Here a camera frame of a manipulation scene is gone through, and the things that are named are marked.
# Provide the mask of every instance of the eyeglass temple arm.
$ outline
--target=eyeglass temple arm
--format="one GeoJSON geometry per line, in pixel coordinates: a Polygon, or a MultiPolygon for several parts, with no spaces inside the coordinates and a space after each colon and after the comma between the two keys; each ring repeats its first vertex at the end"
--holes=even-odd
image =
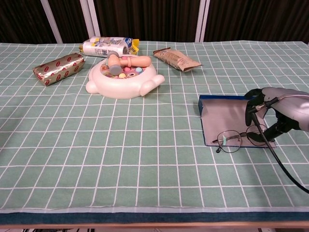
{"type": "MultiPolygon", "coordinates": [[[[244,133],[240,133],[240,136],[241,137],[246,137],[247,134],[244,132],[244,133]]],[[[217,142],[222,142],[224,140],[230,140],[230,139],[237,139],[239,136],[238,135],[233,135],[233,136],[230,136],[230,137],[227,137],[225,139],[216,139],[216,140],[213,140],[213,143],[217,143],[217,142]]]]}

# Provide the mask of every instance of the dark blue table edge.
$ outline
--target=dark blue table edge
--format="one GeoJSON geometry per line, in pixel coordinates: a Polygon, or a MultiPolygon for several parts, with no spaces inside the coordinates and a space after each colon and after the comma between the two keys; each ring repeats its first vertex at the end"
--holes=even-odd
{"type": "Polygon", "coordinates": [[[0,225],[190,223],[190,222],[232,222],[232,221],[241,221],[241,222],[309,221],[309,212],[0,214],[0,225]]]}

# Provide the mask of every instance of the green checkered tablecloth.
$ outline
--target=green checkered tablecloth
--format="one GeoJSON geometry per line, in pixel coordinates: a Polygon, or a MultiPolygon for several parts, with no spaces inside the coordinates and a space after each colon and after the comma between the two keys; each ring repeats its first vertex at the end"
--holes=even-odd
{"type": "MultiPolygon", "coordinates": [[[[165,82],[130,100],[90,95],[90,69],[45,87],[32,68],[78,44],[0,43],[0,213],[308,211],[299,190],[263,148],[215,152],[204,145],[201,94],[262,87],[309,92],[302,42],[141,42],[165,82]],[[202,66],[180,72],[153,57],[170,46],[202,66]]],[[[276,121],[266,116],[267,125],[276,121]]],[[[309,134],[277,138],[278,156],[309,187],[309,134]]]]}

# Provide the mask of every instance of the crumpled plastic wrapper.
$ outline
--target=crumpled plastic wrapper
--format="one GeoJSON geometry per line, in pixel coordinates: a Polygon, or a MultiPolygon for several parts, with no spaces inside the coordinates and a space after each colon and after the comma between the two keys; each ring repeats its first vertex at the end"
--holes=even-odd
{"type": "Polygon", "coordinates": [[[84,57],[78,53],[73,53],[37,66],[33,68],[33,73],[45,86],[49,86],[78,73],[84,64],[84,57]]]}
{"type": "Polygon", "coordinates": [[[154,56],[183,72],[190,71],[201,65],[199,62],[185,56],[181,51],[172,50],[170,47],[154,51],[154,56]]]}

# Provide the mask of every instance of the yellow label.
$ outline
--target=yellow label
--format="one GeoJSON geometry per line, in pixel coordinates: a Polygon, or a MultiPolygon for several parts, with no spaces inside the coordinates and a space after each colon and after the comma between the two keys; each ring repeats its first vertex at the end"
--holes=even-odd
{"type": "Polygon", "coordinates": [[[139,39],[134,39],[132,46],[130,48],[130,53],[132,55],[136,55],[137,52],[139,51],[139,45],[140,45],[140,40],[139,39]]]}
{"type": "Polygon", "coordinates": [[[100,40],[100,38],[96,38],[94,40],[94,42],[92,42],[91,46],[95,47],[97,44],[95,42],[98,42],[100,40]]]}

